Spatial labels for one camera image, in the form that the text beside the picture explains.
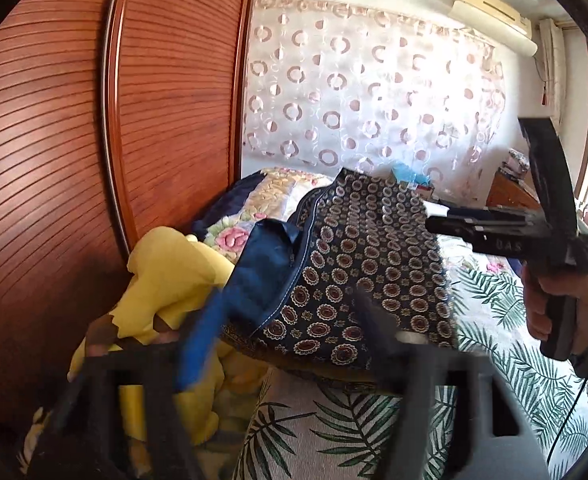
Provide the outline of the person right hand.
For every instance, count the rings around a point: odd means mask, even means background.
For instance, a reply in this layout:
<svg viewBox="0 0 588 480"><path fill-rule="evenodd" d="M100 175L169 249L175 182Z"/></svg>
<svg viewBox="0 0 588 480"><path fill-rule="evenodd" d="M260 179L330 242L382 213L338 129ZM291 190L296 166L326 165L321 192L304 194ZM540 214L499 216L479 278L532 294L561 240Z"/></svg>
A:
<svg viewBox="0 0 588 480"><path fill-rule="evenodd" d="M546 304L551 296L572 296L577 299L576 328L572 352L580 356L588 349L588 274L561 271L535 275L527 264L522 267L523 299L526 324L530 336L547 340L552 332L552 321L546 315Z"/></svg>

